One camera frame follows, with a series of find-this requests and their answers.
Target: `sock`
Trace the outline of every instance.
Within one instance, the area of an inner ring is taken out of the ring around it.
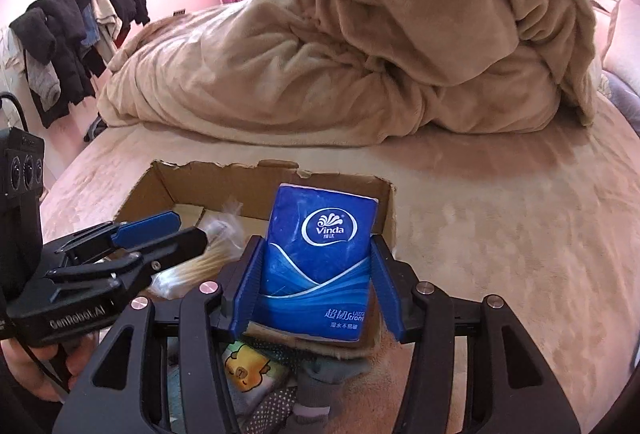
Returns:
[[[300,364],[292,414],[280,434],[322,434],[335,416],[344,382],[370,369],[368,360],[335,360],[319,356]]]

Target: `vinda logo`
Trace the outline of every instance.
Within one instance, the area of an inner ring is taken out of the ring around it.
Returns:
[[[342,208],[320,208],[302,223],[302,238],[312,246],[347,242],[357,231],[356,219]]]

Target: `beige blanket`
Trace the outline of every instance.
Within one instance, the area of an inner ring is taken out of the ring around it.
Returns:
[[[247,0],[161,20],[114,58],[112,126],[161,122],[259,144],[362,145],[427,122],[594,117],[588,0]]]
[[[615,107],[600,95],[596,102],[588,129],[563,109],[541,132],[466,136],[427,126],[350,149],[233,144],[152,124],[110,128],[52,188],[43,228],[51,240],[112,218],[154,159],[283,159],[389,179],[397,256],[452,296],[503,295],[587,433],[626,384],[640,334],[640,140]],[[464,409],[464,352],[456,352],[452,433]],[[373,372],[350,383],[330,432],[390,433],[410,359],[411,347],[387,336]]]

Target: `plastic bag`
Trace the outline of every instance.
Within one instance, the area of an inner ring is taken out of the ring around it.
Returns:
[[[204,210],[196,226],[207,234],[204,254],[158,273],[149,290],[165,299],[184,297],[198,284],[215,277],[228,262],[239,260],[246,246],[244,228],[238,218],[242,204],[227,202],[222,212]]]

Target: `tissue pack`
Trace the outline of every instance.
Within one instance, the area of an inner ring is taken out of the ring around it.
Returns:
[[[369,301],[377,208],[373,198],[280,185],[254,321],[305,337],[357,341]]]

